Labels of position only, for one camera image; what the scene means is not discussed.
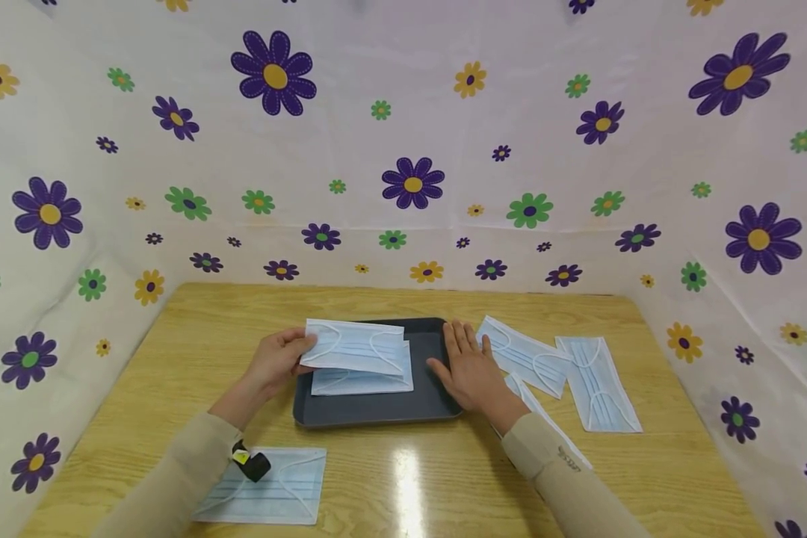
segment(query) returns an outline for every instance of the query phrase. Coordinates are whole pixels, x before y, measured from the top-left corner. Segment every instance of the wooden table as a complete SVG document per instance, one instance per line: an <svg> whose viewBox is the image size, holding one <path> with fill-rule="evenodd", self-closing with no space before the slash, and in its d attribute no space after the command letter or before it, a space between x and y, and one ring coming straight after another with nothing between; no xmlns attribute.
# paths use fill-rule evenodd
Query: wooden table
<svg viewBox="0 0 807 538"><path fill-rule="evenodd" d="M477 325L486 313L549 344L556 335L605 336L645 434L587 433L568 389L561 401L534 392L652 536L762 537L628 299L235 284L176 291L23 536L90 536L173 434L244 371L263 335L306 318L439 316ZM305 431L292 420L292 398L290 386L262 409L245 438L329 449L317 526L195 523L189 537L562 536L482 418Z"/></svg>

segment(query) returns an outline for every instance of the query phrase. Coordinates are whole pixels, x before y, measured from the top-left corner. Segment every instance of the purple flower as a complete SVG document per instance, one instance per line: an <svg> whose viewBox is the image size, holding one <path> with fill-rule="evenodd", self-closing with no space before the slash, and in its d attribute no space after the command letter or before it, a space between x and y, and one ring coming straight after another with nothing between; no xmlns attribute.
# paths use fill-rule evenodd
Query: purple flower
<svg viewBox="0 0 807 538"><path fill-rule="evenodd" d="M192 135L193 132L198 132L200 130L200 126L194 121L189 121L194 117L194 113L190 110L190 108L179 108L176 104L176 99L170 97L169 100L165 101L164 97L156 96L155 102L158 103L158 107L153 107L152 111L155 115L161 118L159 121L159 125L165 131L173 130L173 134L179 140L188 140L194 142L194 136Z"/></svg>
<svg viewBox="0 0 807 538"><path fill-rule="evenodd" d="M779 257L794 260L801 256L801 247L787 238L801 231L798 219L784 219L777 222L779 206L769 202L762 206L759 216L753 205L745 205L739 212L741 222L732 221L726 225L726 234L735 238L726 245L726 255L742 256L741 270L752 273L756 264L768 274L777 274L783 269Z"/></svg>
<svg viewBox="0 0 807 538"><path fill-rule="evenodd" d="M639 253L643 246L652 246L655 243L655 238L661 236L660 230L655 230L657 224L637 224L634 230L621 232L621 238L615 242L619 247L621 253L627 253L629 250L632 253Z"/></svg>
<svg viewBox="0 0 807 538"><path fill-rule="evenodd" d="M26 336L15 339L15 351L3 353L0 362L9 368L3 370L4 383L15 382L15 387L22 391L30 384L30 379L39 383L45 379L45 368L57 364L57 356L51 352L57 349L57 341L45 340L45 333L35 332L28 340Z"/></svg>
<svg viewBox="0 0 807 538"><path fill-rule="evenodd" d="M332 230L328 224L320 226L311 223L306 230L302 230L302 235L305 236L305 244L313 244L317 250L334 250L336 244L341 244L340 232Z"/></svg>
<svg viewBox="0 0 807 538"><path fill-rule="evenodd" d="M402 157L398 159L398 171L386 170L383 172L383 182L391 187L386 187L383 191L383 198L391 200L398 198L398 208L409 208L410 203L415 203L416 208L425 209L427 198L439 198L442 196L442 189L436 183L445 180L445 172L442 170L430 171L433 161L427 157L418 160L413 168L412 161Z"/></svg>
<svg viewBox="0 0 807 538"><path fill-rule="evenodd" d="M604 143L607 135L619 130L619 120L624 117L625 109L621 108L621 101L615 103L612 108L609 107L606 101L599 101L595 105L594 112L587 110L580 114L584 124L577 128L577 134L586 135L583 142L595 143L597 140L598 143Z"/></svg>
<svg viewBox="0 0 807 538"><path fill-rule="evenodd" d="M491 259L484 260L483 265L477 265L475 276L480 276L483 281L485 279L491 279L495 281L495 279L499 278L500 276L505 276L505 270L509 266L503 265L502 260L493 261Z"/></svg>
<svg viewBox="0 0 807 538"><path fill-rule="evenodd" d="M789 63L789 55L771 57L784 43L785 34L774 34L757 49L759 34L748 34L738 40L732 58L711 56L703 67L711 78L699 81L687 92L691 99L705 97L696 113L704 117L720 105L720 115L727 117L741 106L742 98L764 96L771 87L765 77L783 70Z"/></svg>
<svg viewBox="0 0 807 538"><path fill-rule="evenodd" d="M194 267L203 270L204 273L217 273L224 267L221 260L210 253L195 253L194 256L189 257L188 261L192 262Z"/></svg>
<svg viewBox="0 0 807 538"><path fill-rule="evenodd" d="M753 441L756 438L754 428L759 427L759 419L751 415L753 406L751 404L738 401L732 396L730 401L720 402L724 412L720 414L720 420L726 424L726 435L735 437L739 443L744 444L745 438Z"/></svg>
<svg viewBox="0 0 807 538"><path fill-rule="evenodd" d="M69 233L81 233L83 225L72 215L81 213L81 203L75 198L66 198L66 186L54 181L51 191L41 177L30 178L30 194L15 191L12 203L26 211L15 217L15 228L21 233L36 231L32 244L45 250L51 239L61 249L69 246Z"/></svg>
<svg viewBox="0 0 807 538"><path fill-rule="evenodd" d="M39 481L51 480L54 476L54 465L57 465L62 454L57 450L60 444L59 437L48 439L48 434L42 433L37 437L35 444L26 442L24 457L12 464L9 470L18 477L12 482L12 491L18 492L25 487L27 493L36 491Z"/></svg>
<svg viewBox="0 0 807 538"><path fill-rule="evenodd" d="M263 266L268 276L274 276L275 278L279 279L279 281L282 281L283 279L288 279L288 281L291 281L295 276L298 276L296 267L296 264L287 264L286 260L281 260L280 262L272 260L269 261L269 265Z"/></svg>
<svg viewBox="0 0 807 538"><path fill-rule="evenodd" d="M317 86L301 78L314 66L311 56L305 52L290 56L290 38L284 32L273 32L268 47L260 34L252 31L243 34L243 42L251 56L243 52L230 55L233 68L249 76L239 84L241 94L249 99L263 96L263 110L273 117L281 111L281 102L290 115L301 115L298 98L317 96Z"/></svg>

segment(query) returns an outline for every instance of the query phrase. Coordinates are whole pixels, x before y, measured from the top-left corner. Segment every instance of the beige jacket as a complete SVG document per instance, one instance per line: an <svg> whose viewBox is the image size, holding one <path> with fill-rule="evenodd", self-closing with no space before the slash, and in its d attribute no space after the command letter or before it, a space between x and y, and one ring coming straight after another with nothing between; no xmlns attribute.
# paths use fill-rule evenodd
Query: beige jacket
<svg viewBox="0 0 807 538"><path fill-rule="evenodd" d="M196 415L93 538L181 537L194 509L221 480L240 438L241 432L221 418ZM539 415L518 420L502 448L550 506L566 538L649 536Z"/></svg>

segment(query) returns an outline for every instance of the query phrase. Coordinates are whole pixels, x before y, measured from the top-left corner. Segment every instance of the black tray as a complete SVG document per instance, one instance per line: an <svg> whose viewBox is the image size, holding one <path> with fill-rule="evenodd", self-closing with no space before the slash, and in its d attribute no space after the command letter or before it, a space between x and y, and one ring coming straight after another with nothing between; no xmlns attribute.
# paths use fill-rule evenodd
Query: black tray
<svg viewBox="0 0 807 538"><path fill-rule="evenodd" d="M444 319L371 319L364 322L403 327L403 338L409 340L415 389L388 395L311 396L314 374L300 375L294 398L296 424L305 428L330 428L391 421L445 420L462 412L426 363L428 357L436 357L448 366L448 352L442 336Z"/></svg>

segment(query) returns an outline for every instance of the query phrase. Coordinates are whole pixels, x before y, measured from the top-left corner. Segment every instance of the fabric wall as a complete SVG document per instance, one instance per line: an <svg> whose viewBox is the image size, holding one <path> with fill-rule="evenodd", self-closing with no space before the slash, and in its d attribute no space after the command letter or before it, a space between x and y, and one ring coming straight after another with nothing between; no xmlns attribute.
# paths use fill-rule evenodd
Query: fabric wall
<svg viewBox="0 0 807 538"><path fill-rule="evenodd" d="M807 0L0 1L0 537L187 281L628 295L805 537Z"/></svg>

